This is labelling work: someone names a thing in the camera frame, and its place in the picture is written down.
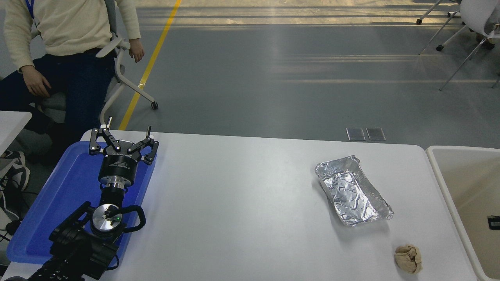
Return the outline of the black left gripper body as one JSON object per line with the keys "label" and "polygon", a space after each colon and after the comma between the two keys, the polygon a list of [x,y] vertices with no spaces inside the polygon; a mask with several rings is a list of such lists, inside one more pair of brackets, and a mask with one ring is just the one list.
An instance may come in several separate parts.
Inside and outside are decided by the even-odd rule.
{"label": "black left gripper body", "polygon": [[134,183],[138,170],[141,153],[135,151],[127,152],[134,143],[124,140],[118,141],[120,151],[116,152],[114,147],[108,145],[103,152],[104,158],[98,175],[100,183],[107,183],[112,177],[125,178],[127,183]]}

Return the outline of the person's left hand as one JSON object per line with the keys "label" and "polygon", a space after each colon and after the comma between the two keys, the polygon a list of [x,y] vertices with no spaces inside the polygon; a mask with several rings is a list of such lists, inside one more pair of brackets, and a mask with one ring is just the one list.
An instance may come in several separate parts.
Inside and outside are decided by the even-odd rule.
{"label": "person's left hand", "polygon": [[140,62],[145,56],[145,50],[140,38],[130,39],[130,49],[129,54],[130,57],[134,59],[135,63]]}

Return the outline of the person's right hand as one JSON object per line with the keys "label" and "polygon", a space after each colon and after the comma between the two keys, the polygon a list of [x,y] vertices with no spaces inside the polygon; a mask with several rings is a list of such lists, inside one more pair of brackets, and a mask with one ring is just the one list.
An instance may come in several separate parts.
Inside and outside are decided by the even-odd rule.
{"label": "person's right hand", "polygon": [[49,98],[49,89],[52,88],[49,81],[34,66],[26,65],[20,68],[28,91],[37,97]]}

